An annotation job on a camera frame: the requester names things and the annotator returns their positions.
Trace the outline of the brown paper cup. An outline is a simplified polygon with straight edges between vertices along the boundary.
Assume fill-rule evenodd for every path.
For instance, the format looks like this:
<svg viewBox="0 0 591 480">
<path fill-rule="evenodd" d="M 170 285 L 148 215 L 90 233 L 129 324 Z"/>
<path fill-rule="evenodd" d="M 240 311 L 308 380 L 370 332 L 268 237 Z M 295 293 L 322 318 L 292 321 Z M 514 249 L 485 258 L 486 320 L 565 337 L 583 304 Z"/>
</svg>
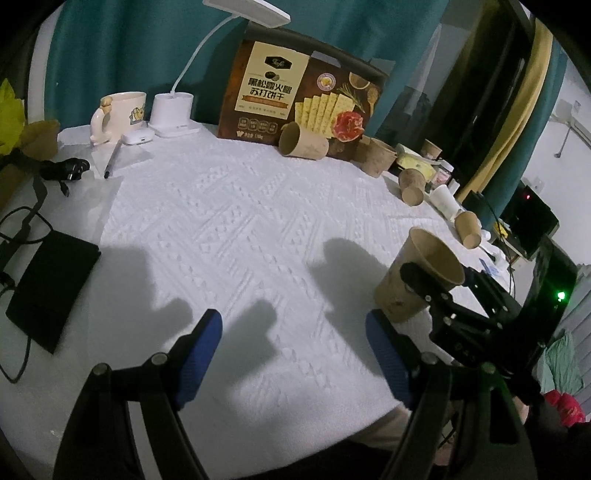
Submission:
<svg viewBox="0 0 591 480">
<path fill-rule="evenodd" d="M 480 246 L 482 241 L 481 225 L 475 213 L 463 211 L 457 215 L 454 224 L 465 248 L 472 250 Z"/>
<path fill-rule="evenodd" d="M 464 267 L 448 245 L 429 231 L 413 227 L 374 298 L 392 323 L 403 323 L 464 282 Z"/>
</svg>

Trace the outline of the blue white packet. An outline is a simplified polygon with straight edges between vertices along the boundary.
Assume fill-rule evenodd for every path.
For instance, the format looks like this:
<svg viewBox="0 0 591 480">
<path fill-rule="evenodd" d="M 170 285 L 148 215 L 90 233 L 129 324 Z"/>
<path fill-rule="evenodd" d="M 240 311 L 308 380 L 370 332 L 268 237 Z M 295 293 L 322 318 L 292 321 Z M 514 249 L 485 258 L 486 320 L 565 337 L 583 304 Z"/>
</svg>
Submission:
<svg viewBox="0 0 591 480">
<path fill-rule="evenodd" d="M 489 275 L 491 277 L 496 277 L 499 275 L 499 270 L 492 262 L 490 262 L 489 260 L 486 260 L 484 258 L 480 258 L 479 261 L 483 267 L 484 273 L 486 273 L 487 275 Z"/>
</svg>

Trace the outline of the white tablecloth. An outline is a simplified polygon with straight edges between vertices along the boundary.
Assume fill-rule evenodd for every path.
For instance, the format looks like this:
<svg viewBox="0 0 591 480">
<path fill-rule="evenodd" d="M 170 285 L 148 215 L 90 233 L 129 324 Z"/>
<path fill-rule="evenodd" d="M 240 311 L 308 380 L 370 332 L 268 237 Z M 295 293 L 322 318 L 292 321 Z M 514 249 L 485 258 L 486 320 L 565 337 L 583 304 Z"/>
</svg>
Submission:
<svg viewBox="0 0 591 480">
<path fill-rule="evenodd" d="M 51 188 L 53 227 L 101 256 L 54 354 L 1 324 L 1 428 L 31 474 L 52 475 L 81 387 L 97 363 L 143 363 L 192 330 L 205 310 L 223 333 L 197 398 L 180 416 L 208 475 L 290 464 L 394 410 L 365 333 L 374 292 L 409 231 L 469 250 L 429 204 L 410 207 L 394 177 L 356 165 L 286 158 L 221 140 L 211 126 L 137 148 L 139 162 L 102 176 L 109 148 L 86 127 L 62 131 L 60 156 L 91 162 L 68 196 Z"/>
</svg>

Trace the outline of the white paper cup lying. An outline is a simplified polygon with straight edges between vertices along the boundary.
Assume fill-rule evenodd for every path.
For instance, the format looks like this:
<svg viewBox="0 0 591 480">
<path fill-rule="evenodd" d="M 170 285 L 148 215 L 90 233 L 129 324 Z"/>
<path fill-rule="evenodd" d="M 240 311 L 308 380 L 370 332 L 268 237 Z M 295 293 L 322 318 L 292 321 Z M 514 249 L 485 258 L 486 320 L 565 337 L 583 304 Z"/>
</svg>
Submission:
<svg viewBox="0 0 591 480">
<path fill-rule="evenodd" d="M 462 209 L 447 185 L 439 185 L 432 190 L 429 201 L 449 221 L 453 221 Z"/>
</svg>

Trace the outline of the printed paper cup lying center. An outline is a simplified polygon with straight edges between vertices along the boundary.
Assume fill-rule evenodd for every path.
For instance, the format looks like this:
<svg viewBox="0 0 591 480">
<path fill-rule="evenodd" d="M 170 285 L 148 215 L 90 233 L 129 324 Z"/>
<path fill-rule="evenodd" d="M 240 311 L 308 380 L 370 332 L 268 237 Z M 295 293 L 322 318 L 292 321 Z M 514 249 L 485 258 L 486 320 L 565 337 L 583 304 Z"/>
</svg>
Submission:
<svg viewBox="0 0 591 480">
<path fill-rule="evenodd" d="M 405 169 L 399 175 L 401 197 L 409 206 L 419 206 L 425 198 L 426 179 L 417 169 Z"/>
</svg>

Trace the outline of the yellow butter box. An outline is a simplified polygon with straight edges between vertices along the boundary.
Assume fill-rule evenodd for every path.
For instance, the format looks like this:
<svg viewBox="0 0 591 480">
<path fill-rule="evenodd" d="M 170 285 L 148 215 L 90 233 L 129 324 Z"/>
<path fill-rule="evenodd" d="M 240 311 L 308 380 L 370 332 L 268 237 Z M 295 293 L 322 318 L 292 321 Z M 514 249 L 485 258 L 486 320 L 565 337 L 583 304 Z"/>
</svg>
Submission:
<svg viewBox="0 0 591 480">
<path fill-rule="evenodd" d="M 422 157 L 419 153 L 399 143 L 394 147 L 397 154 L 397 164 L 401 169 L 415 169 L 422 173 L 427 182 L 436 175 L 436 164 Z"/>
</svg>

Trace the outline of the black pen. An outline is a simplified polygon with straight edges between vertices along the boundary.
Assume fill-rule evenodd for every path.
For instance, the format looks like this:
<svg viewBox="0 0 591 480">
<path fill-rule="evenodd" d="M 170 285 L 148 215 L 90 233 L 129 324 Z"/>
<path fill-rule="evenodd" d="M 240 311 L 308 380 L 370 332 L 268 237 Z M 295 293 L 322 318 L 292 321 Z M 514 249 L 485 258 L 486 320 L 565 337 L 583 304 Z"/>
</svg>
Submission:
<svg viewBox="0 0 591 480">
<path fill-rule="evenodd" d="M 114 149 L 113 149 L 113 151 L 111 153 L 111 156 L 110 156 L 110 158 L 109 158 L 109 160 L 107 162 L 107 165 L 105 167 L 104 174 L 103 174 L 103 178 L 104 179 L 108 179 L 111 176 L 112 171 L 113 171 L 113 168 L 114 168 L 114 165 L 116 163 L 116 160 L 118 158 L 119 152 L 121 150 L 121 146 L 122 146 L 122 139 L 119 139 L 117 141 L 117 143 L 115 144 L 115 147 L 114 147 Z"/>
</svg>

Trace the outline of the white earbuds case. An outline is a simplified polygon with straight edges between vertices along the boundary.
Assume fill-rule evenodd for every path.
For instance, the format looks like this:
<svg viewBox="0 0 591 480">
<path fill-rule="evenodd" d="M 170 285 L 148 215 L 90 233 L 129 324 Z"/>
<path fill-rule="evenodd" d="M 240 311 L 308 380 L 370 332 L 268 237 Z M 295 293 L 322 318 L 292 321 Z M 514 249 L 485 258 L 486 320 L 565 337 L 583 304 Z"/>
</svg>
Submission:
<svg viewBox="0 0 591 480">
<path fill-rule="evenodd" d="M 121 142 L 126 146 L 137 146 L 151 142 L 155 132 L 150 128 L 129 130 L 121 135 Z"/>
</svg>

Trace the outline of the small paper cup lying by box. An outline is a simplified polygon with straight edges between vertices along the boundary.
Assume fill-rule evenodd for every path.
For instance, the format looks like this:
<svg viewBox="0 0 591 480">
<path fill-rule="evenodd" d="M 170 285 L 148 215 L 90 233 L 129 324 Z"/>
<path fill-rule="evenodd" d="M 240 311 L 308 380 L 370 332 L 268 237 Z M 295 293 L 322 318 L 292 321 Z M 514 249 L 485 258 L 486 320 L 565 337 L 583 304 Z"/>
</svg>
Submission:
<svg viewBox="0 0 591 480">
<path fill-rule="evenodd" d="M 290 122 L 281 130 L 279 151 L 283 156 L 320 160 L 328 154 L 329 141 L 297 122 Z"/>
</svg>

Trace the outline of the white desk lamp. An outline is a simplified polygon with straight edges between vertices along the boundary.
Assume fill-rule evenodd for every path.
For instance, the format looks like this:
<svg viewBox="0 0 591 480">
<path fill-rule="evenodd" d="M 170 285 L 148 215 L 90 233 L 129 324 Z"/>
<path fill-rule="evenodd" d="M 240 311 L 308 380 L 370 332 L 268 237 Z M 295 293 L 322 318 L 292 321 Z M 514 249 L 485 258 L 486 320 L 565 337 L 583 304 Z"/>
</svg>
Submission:
<svg viewBox="0 0 591 480">
<path fill-rule="evenodd" d="M 248 22 L 274 29 L 290 23 L 290 14 L 269 1 L 204 1 L 186 32 L 166 44 L 186 64 L 177 78 L 153 96 L 148 126 L 161 137 L 193 132 L 197 122 L 213 123 L 221 111 L 242 32 Z"/>
</svg>

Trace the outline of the cream cartoon mug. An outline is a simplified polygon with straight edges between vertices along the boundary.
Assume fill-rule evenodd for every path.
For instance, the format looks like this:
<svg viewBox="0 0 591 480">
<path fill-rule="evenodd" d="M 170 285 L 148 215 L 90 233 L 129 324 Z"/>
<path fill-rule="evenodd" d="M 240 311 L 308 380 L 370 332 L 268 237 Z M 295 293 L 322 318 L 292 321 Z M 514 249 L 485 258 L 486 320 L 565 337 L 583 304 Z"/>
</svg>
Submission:
<svg viewBox="0 0 591 480">
<path fill-rule="evenodd" d="M 145 92 L 103 96 L 90 119 L 90 143 L 93 146 L 115 143 L 123 134 L 143 128 L 145 104 Z"/>
</svg>

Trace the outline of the yellow curtain strip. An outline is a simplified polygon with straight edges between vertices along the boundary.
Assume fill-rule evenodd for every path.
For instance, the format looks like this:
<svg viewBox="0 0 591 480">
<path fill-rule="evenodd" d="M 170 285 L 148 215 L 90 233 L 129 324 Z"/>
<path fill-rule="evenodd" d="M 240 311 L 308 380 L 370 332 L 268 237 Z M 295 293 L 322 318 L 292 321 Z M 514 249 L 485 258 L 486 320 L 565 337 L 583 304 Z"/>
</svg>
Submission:
<svg viewBox="0 0 591 480">
<path fill-rule="evenodd" d="M 481 192 L 489 184 L 516 145 L 537 104 L 549 69 L 553 35 L 539 19 L 534 26 L 533 46 L 521 86 L 484 162 L 456 195 L 460 203 L 469 193 Z"/>
</svg>

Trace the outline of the brown cracker box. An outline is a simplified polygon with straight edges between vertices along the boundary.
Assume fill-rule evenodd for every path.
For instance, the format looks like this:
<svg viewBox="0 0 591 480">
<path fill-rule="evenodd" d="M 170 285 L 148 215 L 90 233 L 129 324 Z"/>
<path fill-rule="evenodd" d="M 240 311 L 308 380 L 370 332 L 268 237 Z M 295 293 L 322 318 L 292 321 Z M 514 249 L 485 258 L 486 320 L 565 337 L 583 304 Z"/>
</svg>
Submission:
<svg viewBox="0 0 591 480">
<path fill-rule="evenodd" d="M 287 124 L 353 159 L 388 75 L 348 52 L 287 28 L 249 22 L 230 72 L 217 136 L 276 145 Z"/>
</svg>

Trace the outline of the yellow plastic bag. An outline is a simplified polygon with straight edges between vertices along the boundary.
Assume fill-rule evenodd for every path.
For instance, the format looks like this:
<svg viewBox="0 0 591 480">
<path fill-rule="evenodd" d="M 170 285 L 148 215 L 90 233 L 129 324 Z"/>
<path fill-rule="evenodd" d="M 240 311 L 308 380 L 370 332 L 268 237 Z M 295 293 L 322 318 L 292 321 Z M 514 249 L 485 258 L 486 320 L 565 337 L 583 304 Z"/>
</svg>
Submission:
<svg viewBox="0 0 591 480">
<path fill-rule="evenodd" d="M 18 144 L 26 119 L 23 101 L 15 96 L 7 78 L 1 84 L 0 97 L 0 154 L 5 156 Z"/>
</svg>

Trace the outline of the teal curtain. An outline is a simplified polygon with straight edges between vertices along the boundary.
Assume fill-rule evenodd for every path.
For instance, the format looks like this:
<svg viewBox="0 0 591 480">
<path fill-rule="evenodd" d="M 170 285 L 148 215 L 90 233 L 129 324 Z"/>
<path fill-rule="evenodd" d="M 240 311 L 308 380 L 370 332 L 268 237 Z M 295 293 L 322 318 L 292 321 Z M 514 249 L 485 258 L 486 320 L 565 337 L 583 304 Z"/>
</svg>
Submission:
<svg viewBox="0 0 591 480">
<path fill-rule="evenodd" d="M 363 60 L 394 61 L 370 119 L 375 135 L 447 9 L 445 1 L 280 1 L 288 29 Z M 44 112 L 64 128 L 89 122 L 106 94 L 149 97 L 176 85 L 193 118 L 215 124 L 246 23 L 199 1 L 67 1 L 51 41 Z"/>
</svg>

